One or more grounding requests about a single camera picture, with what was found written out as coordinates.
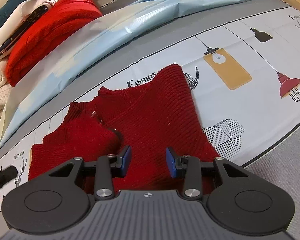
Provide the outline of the dark red knit sweater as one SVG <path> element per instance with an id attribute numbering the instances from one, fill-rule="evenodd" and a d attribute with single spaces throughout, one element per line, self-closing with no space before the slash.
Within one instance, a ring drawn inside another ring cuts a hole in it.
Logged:
<path id="1" fill-rule="evenodd" d="M 82 157 L 96 161 L 130 146 L 132 159 L 115 190 L 177 189 L 166 164 L 166 148 L 211 162 L 217 152 L 204 134 L 181 66 L 163 68 L 140 86 L 102 87 L 89 102 L 73 102 L 61 125 L 32 146 L 29 179 Z"/>

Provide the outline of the printed white bed sheet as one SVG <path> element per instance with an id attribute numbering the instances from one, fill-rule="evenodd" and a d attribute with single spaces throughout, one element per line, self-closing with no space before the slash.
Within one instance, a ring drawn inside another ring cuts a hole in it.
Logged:
<path id="1" fill-rule="evenodd" d="M 217 224 L 201 200 L 177 189 L 115 190 L 77 224 L 51 234 L 10 229 L 2 202 L 27 183 L 32 146 L 54 132 L 70 104 L 89 102 L 100 88 L 143 85 L 177 64 L 185 75 L 201 128 L 217 157 L 245 168 L 300 126 L 300 12 L 260 10 L 255 3 L 197 13 L 151 31 L 96 62 L 30 117 L 0 149 L 0 172 L 18 176 L 0 189 L 1 239 L 290 239 L 287 230 L 242 235 Z"/>

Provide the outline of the white folded bedding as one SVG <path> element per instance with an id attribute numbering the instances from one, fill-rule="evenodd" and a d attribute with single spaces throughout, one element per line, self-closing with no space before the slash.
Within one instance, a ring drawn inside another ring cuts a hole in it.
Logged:
<path id="1" fill-rule="evenodd" d="M 9 0 L 0 9 L 0 46 L 14 33 L 14 31 L 26 20 L 26 18 L 45 2 L 52 2 L 52 6 L 59 0 L 26 0 L 18 4 L 14 9 L 8 9 L 8 5 L 17 5 L 17 2 Z"/>

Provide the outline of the bright red folded blanket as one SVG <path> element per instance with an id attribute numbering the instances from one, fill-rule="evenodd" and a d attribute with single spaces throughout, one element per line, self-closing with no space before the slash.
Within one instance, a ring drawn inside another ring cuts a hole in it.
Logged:
<path id="1" fill-rule="evenodd" d="M 5 67 L 7 82 L 14 87 L 63 41 L 101 16 L 93 0 L 59 0 L 13 47 Z"/>

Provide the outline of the light blue folded sheet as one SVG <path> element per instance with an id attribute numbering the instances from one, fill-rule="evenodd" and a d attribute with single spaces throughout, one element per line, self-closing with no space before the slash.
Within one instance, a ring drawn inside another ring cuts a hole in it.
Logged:
<path id="1" fill-rule="evenodd" d="M 115 49 L 162 24 L 200 11 L 251 0 L 138 0 L 72 34 L 12 89 L 0 119 L 0 148 L 40 107 Z"/>

